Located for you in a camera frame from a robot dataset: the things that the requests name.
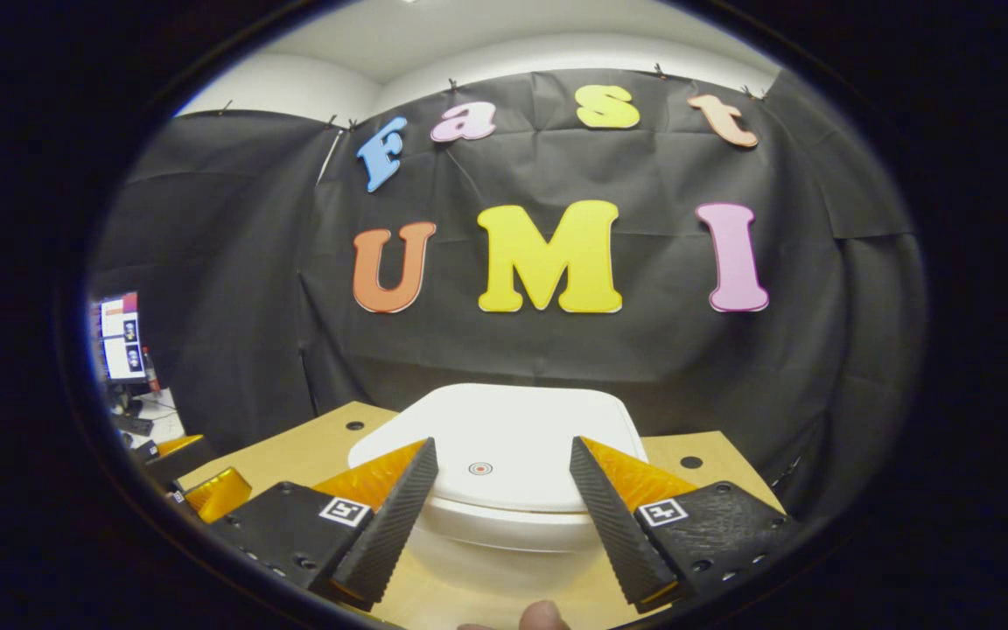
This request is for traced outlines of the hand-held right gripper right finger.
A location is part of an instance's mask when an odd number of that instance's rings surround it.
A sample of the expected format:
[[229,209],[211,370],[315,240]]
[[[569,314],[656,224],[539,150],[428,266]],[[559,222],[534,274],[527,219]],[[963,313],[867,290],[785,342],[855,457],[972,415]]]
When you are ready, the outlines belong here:
[[572,439],[569,470],[639,613],[716,597],[757,577],[799,529],[735,482],[696,486],[585,436]]

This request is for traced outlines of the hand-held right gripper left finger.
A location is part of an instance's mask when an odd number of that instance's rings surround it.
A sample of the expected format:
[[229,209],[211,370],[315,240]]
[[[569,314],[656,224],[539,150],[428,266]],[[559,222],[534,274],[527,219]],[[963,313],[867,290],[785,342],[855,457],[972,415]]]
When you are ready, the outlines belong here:
[[438,475],[435,438],[316,486],[276,483],[217,507],[209,530],[269,573],[368,613],[382,601]]

